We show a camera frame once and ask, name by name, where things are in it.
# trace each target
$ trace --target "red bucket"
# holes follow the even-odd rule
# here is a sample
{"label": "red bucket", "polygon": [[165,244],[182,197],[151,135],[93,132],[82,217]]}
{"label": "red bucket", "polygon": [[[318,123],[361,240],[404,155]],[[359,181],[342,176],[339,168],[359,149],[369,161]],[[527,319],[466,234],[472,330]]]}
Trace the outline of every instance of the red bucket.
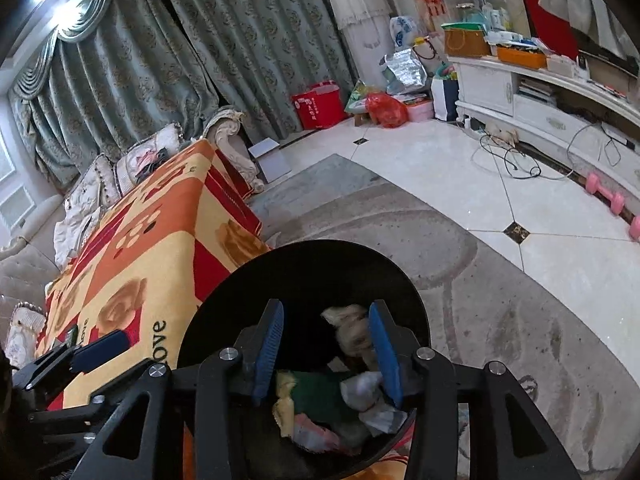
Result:
{"label": "red bucket", "polygon": [[291,101],[305,130],[330,128],[347,117],[340,87],[333,81],[313,85],[310,91],[294,95]]}

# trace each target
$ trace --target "black diamond floor tile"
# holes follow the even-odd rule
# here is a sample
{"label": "black diamond floor tile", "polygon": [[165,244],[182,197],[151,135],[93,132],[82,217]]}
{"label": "black diamond floor tile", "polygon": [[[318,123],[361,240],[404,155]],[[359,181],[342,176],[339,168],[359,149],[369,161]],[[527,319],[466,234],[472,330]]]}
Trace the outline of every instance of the black diamond floor tile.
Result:
{"label": "black diamond floor tile", "polygon": [[523,243],[523,241],[526,240],[527,236],[529,236],[530,234],[529,231],[527,231],[517,222],[512,222],[511,225],[509,225],[509,227],[507,227],[503,232],[518,245]]}

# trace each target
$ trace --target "white box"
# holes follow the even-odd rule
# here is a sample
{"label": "white box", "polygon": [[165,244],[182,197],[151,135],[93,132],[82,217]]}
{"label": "white box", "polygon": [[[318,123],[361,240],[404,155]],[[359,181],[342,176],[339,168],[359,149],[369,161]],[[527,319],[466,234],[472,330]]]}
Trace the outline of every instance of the white box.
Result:
{"label": "white box", "polygon": [[273,139],[264,139],[249,148],[249,152],[258,162],[264,179],[273,182],[291,171],[287,159],[280,152],[280,145]]}

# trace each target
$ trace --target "tile floor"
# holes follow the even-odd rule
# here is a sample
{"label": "tile floor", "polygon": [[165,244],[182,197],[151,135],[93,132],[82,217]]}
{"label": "tile floor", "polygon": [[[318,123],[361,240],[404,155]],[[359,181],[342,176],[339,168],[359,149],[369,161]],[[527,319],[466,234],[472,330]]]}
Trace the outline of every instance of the tile floor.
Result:
{"label": "tile floor", "polygon": [[[437,121],[386,130],[356,128],[349,119],[282,151],[292,171],[270,187],[333,153],[365,166],[449,216],[543,285],[640,383],[640,359],[634,358],[640,351],[640,244],[629,239],[622,219],[574,182],[515,180],[501,158],[479,149],[463,130]],[[541,167],[543,176],[561,177]],[[521,244],[504,233],[513,222],[529,232]]]}

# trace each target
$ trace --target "patterned green curtain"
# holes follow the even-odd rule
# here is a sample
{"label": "patterned green curtain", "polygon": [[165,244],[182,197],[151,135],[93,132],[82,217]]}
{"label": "patterned green curtain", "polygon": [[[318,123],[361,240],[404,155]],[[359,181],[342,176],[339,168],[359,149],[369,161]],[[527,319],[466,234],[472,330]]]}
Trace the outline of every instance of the patterned green curtain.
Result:
{"label": "patterned green curtain", "polygon": [[116,161],[173,121],[186,137],[197,135],[218,108],[209,76],[160,0],[112,0],[94,32],[55,49],[42,91],[9,98],[32,160],[60,190],[98,153]]}
{"label": "patterned green curtain", "polygon": [[290,97],[353,79],[323,0],[171,0],[221,95],[247,113],[253,142],[300,131]]}

